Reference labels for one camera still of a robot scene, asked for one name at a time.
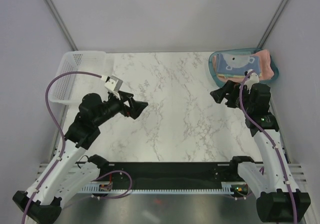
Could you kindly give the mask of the yellow green towel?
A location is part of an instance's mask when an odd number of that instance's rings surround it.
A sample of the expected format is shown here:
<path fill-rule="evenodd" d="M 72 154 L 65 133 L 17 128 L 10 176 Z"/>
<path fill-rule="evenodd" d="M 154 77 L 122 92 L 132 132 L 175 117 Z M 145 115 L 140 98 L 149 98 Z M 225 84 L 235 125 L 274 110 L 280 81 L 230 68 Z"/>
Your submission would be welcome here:
<path fill-rule="evenodd" d="M 245 75 L 228 75 L 228 74 L 217 74 L 217 77 L 220 80 L 231 80 L 234 82 L 241 82 L 244 78 Z"/>

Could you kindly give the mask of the blue towel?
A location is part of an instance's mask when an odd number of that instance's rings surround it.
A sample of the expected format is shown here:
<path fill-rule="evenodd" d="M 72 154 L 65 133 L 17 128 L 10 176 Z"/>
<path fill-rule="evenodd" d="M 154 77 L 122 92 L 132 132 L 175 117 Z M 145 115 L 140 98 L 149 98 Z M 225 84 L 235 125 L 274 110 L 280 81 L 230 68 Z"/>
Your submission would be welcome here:
<path fill-rule="evenodd" d="M 260 58 L 254 55 L 232 55 L 219 53 L 216 58 L 216 72 L 218 74 L 245 75 L 249 69 L 261 74 Z"/>

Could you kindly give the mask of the pink terry towel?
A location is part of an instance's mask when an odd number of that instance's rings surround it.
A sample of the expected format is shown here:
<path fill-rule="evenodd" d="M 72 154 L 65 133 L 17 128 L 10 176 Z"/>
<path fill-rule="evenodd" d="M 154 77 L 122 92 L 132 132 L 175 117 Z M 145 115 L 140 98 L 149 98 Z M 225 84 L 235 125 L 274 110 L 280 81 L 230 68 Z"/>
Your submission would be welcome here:
<path fill-rule="evenodd" d="M 274 76 L 271 67 L 271 58 L 268 50 L 257 53 L 227 53 L 219 52 L 212 58 L 213 72 L 222 82 L 232 80 L 241 82 L 245 77 L 245 72 L 254 70 L 260 81 L 268 81 Z"/>

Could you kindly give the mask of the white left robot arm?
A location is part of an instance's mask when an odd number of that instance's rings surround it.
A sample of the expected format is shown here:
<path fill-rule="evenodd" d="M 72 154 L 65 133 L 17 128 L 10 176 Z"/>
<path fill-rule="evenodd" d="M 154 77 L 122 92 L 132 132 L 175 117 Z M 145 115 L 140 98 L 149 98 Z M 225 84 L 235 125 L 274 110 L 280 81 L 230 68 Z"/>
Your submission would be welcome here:
<path fill-rule="evenodd" d="M 66 175 L 100 135 L 102 124 L 117 114 L 137 119 L 147 106 L 148 102 L 136 101 L 133 94 L 123 91 L 109 93 L 107 101 L 97 93 L 85 95 L 47 168 L 26 191 L 14 194 L 13 201 L 23 211 L 23 217 L 36 223 L 54 223 L 66 203 L 86 184 L 106 180 L 107 160 L 99 155 L 91 156 L 71 177 Z"/>

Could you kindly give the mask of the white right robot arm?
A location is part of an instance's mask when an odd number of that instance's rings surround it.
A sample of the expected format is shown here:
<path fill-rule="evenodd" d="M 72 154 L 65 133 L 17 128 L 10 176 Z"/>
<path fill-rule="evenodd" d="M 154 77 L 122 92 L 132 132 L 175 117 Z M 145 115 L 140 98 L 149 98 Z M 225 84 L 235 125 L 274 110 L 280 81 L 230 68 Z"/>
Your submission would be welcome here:
<path fill-rule="evenodd" d="M 211 91 L 214 101 L 226 99 L 229 108 L 239 108 L 245 124 L 259 148 L 265 174 L 258 171 L 247 156 L 235 156 L 228 169 L 234 181 L 244 180 L 256 198 L 256 209 L 262 222 L 299 223 L 311 204 L 310 195 L 302 192 L 293 178 L 282 149 L 280 129 L 275 116 L 269 111 L 270 87 L 255 83 L 249 89 L 227 81 Z"/>

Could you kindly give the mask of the teal transparent plastic tray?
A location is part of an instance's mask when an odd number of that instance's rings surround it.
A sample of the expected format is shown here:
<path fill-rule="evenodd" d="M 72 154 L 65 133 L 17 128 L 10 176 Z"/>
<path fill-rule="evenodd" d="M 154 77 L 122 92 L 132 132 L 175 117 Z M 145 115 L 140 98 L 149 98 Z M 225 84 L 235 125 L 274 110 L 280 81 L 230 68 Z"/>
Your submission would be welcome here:
<path fill-rule="evenodd" d="M 275 65 L 273 59 L 271 58 L 270 52 L 268 50 L 262 50 L 259 48 L 223 50 L 212 53 L 208 61 L 208 69 L 210 75 L 218 87 L 223 87 L 224 84 L 227 82 L 226 80 L 220 80 L 216 74 L 216 55 L 218 53 L 227 53 L 235 55 L 253 54 L 254 56 L 259 56 L 262 61 L 262 63 L 260 64 L 262 76 L 259 77 L 259 81 L 264 84 L 270 84 L 279 77 L 278 68 Z"/>

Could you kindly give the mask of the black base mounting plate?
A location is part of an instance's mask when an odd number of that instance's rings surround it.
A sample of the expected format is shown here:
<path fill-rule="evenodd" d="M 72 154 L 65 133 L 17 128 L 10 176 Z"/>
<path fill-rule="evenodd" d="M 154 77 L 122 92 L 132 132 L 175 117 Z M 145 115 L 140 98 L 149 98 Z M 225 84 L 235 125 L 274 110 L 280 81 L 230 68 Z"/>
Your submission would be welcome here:
<path fill-rule="evenodd" d="M 132 187 L 134 181 L 214 181 L 214 182 L 244 182 L 236 173 L 235 165 L 229 162 L 109 162 L 89 159 L 97 165 L 99 176 L 115 170 L 127 172 L 125 174 L 113 173 L 103 177 L 102 181 L 125 182 Z"/>

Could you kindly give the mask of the white plastic basket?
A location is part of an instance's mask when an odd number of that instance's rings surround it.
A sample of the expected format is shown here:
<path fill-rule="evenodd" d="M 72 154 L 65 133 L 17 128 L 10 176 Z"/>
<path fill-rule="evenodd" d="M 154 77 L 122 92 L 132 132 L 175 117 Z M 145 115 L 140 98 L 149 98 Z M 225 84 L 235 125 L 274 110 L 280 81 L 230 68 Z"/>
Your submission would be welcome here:
<path fill-rule="evenodd" d="M 73 97 L 73 88 L 76 81 L 74 72 L 90 72 L 101 68 L 106 63 L 107 54 L 103 51 L 72 51 L 63 55 L 56 75 L 73 72 L 56 80 L 48 92 L 48 100 L 52 103 L 64 105 L 77 104 L 79 97 Z"/>

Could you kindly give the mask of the silver aluminium rail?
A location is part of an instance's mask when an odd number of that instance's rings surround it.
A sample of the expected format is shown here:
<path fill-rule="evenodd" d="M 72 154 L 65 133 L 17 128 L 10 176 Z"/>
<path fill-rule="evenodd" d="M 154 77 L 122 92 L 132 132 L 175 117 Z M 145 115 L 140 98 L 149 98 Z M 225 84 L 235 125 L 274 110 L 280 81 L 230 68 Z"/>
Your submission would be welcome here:
<path fill-rule="evenodd" d="M 294 180 L 297 183 L 306 184 L 307 180 L 305 178 L 302 166 L 300 164 L 296 164 L 296 163 L 290 163 L 288 166 L 289 166 L 289 169 L 291 171 L 291 174 L 292 174 Z"/>

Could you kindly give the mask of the right corner frame post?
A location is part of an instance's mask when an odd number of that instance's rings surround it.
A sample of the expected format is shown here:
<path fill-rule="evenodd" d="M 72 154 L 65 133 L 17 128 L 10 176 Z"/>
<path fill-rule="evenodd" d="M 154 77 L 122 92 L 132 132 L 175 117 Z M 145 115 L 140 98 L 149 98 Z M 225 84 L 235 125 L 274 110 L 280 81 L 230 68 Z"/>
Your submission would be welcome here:
<path fill-rule="evenodd" d="M 271 35 L 273 29 L 275 28 L 277 22 L 281 18 L 283 12 L 285 11 L 287 5 L 289 4 L 291 0 L 281 0 L 279 3 L 274 15 L 272 16 L 266 30 L 264 31 L 260 41 L 258 42 L 257 48 L 262 49 L 264 45 L 266 44 L 269 36 Z"/>

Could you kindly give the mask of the corner frame post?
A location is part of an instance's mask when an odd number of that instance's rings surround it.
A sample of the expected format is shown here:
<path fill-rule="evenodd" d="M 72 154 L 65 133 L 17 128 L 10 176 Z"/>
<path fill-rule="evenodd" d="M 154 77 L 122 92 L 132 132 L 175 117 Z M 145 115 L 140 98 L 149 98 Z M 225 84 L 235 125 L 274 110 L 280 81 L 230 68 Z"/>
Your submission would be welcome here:
<path fill-rule="evenodd" d="M 277 22 L 281 18 L 283 12 L 285 11 L 287 5 L 289 4 L 291 0 L 281 0 L 279 3 L 274 15 L 272 16 L 266 30 L 264 31 L 260 41 L 258 42 L 257 48 L 262 49 L 264 45 L 266 44 L 269 36 L 271 35 L 273 29 L 275 28 Z"/>
<path fill-rule="evenodd" d="M 77 51 L 78 48 L 77 48 L 77 46 L 71 36 L 66 24 L 64 23 L 58 9 L 56 8 L 53 0 L 43 0 L 43 1 L 46 4 L 47 8 L 49 9 L 49 12 L 51 13 L 53 19 L 55 20 L 58 28 L 60 29 L 62 35 L 64 36 L 64 38 L 67 41 L 71 50 Z"/>

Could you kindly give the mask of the left corner frame post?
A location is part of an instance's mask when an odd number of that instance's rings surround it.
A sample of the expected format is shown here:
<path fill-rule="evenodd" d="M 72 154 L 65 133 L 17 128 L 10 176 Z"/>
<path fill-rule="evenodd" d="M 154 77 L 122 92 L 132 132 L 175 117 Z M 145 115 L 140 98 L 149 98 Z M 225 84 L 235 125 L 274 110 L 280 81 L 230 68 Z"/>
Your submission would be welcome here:
<path fill-rule="evenodd" d="M 53 19 L 55 20 L 58 28 L 60 29 L 62 35 L 64 36 L 64 38 L 67 41 L 71 50 L 77 51 L 78 48 L 77 48 L 77 46 L 71 36 L 66 24 L 64 23 L 58 9 L 56 8 L 53 0 L 43 0 L 43 1 L 46 4 L 47 8 L 49 9 L 49 12 L 51 13 Z"/>

